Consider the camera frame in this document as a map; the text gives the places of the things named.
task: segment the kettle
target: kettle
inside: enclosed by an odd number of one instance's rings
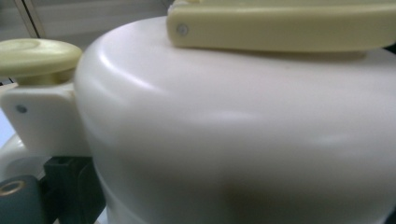
[[[3,178],[26,156],[92,156],[109,223],[376,224],[396,205],[390,52],[175,48],[164,17],[101,36],[79,61],[55,41],[8,49],[51,44],[61,71],[2,98],[19,135]]]

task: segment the white plastic body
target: white plastic body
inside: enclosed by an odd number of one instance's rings
[[[0,150],[0,179],[19,174],[15,163],[21,159],[43,158],[30,159],[38,160],[40,164],[48,156],[91,156],[76,109],[72,83],[19,86],[4,92],[1,106],[18,135]],[[19,106],[26,111],[19,111]]]
[[[165,18],[102,36],[75,85],[110,223],[382,223],[395,71],[382,49],[177,49]]]

